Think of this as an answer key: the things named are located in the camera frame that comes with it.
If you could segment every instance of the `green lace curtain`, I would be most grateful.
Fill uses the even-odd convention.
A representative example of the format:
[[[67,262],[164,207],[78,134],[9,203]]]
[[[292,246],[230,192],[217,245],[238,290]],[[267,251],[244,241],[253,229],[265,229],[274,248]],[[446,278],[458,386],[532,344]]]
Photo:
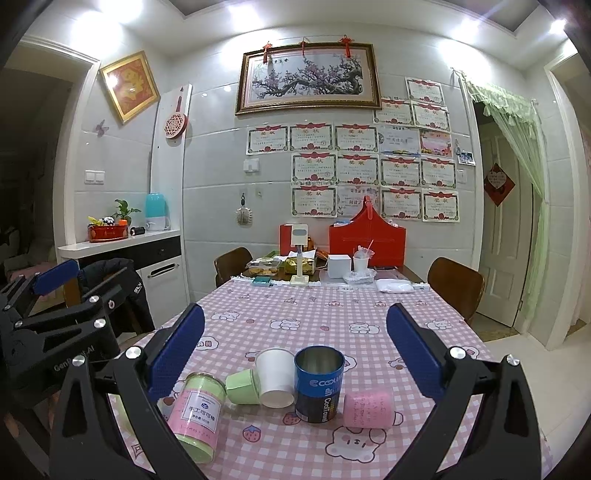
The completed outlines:
[[[466,82],[472,100],[484,103],[484,114],[491,116],[501,129],[503,136],[517,156],[519,165],[527,173],[536,195],[541,200],[534,254],[525,285],[524,314],[529,321],[534,316],[544,279],[550,221],[549,199],[544,194],[546,191],[544,185],[546,159],[540,120],[530,100],[496,85],[477,85],[464,73],[460,72],[460,75]]]

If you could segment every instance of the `cabinet door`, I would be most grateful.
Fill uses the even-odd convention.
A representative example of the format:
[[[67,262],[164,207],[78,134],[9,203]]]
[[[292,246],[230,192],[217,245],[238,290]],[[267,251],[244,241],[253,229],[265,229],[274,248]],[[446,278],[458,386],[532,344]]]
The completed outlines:
[[[182,257],[144,267],[141,269],[141,277],[156,328],[187,307],[189,301],[184,289]]]

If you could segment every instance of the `red diamond door decoration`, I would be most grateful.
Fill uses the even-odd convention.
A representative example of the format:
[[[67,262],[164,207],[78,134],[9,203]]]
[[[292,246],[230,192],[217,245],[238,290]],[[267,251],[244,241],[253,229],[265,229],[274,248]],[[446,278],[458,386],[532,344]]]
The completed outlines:
[[[515,182],[509,178],[498,163],[495,163],[484,178],[484,189],[496,206],[513,190]]]

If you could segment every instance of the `tablecloth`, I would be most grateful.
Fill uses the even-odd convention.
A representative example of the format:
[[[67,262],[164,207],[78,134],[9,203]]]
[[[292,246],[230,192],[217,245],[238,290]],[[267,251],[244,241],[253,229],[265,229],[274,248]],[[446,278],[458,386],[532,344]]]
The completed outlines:
[[[232,280],[199,301],[205,312],[205,333],[171,396],[164,399],[163,415],[170,413],[182,380],[191,372],[205,371],[224,379],[253,367],[257,353],[265,348],[280,346],[296,353],[309,345],[330,345],[346,358],[339,411],[345,392],[390,387],[397,411],[391,428],[347,429],[340,414],[325,424],[307,424],[295,415],[293,406],[275,410],[226,401],[216,457],[200,467],[210,480],[382,479],[434,406],[420,394],[386,332],[386,313],[396,302],[447,346],[460,345],[473,358],[492,359],[474,331],[433,290],[384,294],[351,286],[253,287],[250,282]],[[480,397],[472,398],[441,468],[457,462],[479,401]],[[112,404],[118,417],[121,403]],[[129,424],[120,426],[135,463],[150,468]],[[551,454],[546,442],[541,444],[545,476],[551,469]]]

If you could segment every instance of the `brown chair back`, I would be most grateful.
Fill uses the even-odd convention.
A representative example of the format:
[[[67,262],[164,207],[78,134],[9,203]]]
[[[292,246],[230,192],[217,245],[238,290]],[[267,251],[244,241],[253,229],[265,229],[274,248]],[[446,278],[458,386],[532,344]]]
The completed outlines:
[[[449,258],[439,257],[429,268],[427,282],[470,325],[484,292],[484,277]]]
[[[244,247],[238,247],[217,257],[213,265],[216,267],[216,287],[221,287],[232,277],[246,270],[246,264],[252,260],[251,253]]]

